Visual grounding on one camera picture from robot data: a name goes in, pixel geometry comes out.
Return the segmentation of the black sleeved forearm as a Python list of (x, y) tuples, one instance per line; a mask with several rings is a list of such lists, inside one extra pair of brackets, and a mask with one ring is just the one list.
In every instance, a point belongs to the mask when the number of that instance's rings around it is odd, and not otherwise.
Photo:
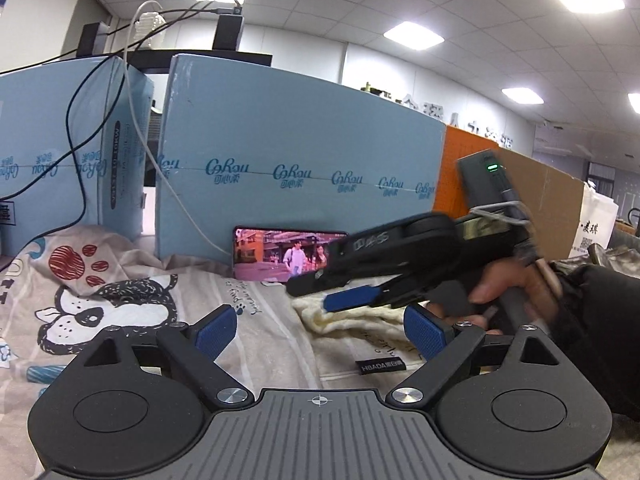
[(639, 280), (584, 264), (555, 263), (562, 295), (548, 323), (555, 344), (596, 388), (612, 412), (639, 418)]

